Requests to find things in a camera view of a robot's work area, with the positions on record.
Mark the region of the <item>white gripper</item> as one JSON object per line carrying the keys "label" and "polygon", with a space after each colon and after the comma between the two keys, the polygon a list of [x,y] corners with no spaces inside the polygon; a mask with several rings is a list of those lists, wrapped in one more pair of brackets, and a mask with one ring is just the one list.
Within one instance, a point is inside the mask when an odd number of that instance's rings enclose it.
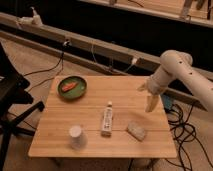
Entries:
{"label": "white gripper", "polygon": [[164,93],[173,80],[174,77],[160,66],[155,73],[147,79],[147,83],[144,83],[137,88],[138,91],[148,89],[148,91],[153,94],[147,97],[146,112],[152,112],[155,109],[159,101],[158,95]]}

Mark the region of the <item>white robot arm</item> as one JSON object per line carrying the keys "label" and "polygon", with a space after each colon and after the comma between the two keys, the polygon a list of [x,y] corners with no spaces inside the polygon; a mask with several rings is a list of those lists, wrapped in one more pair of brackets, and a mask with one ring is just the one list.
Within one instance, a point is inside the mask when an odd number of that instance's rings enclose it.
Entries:
{"label": "white robot arm", "polygon": [[185,52],[167,50],[160,56],[160,66],[138,90],[149,92],[145,111],[152,112],[158,104],[159,95],[169,84],[178,79],[198,98],[208,112],[213,112],[213,82],[192,67],[192,56]]}

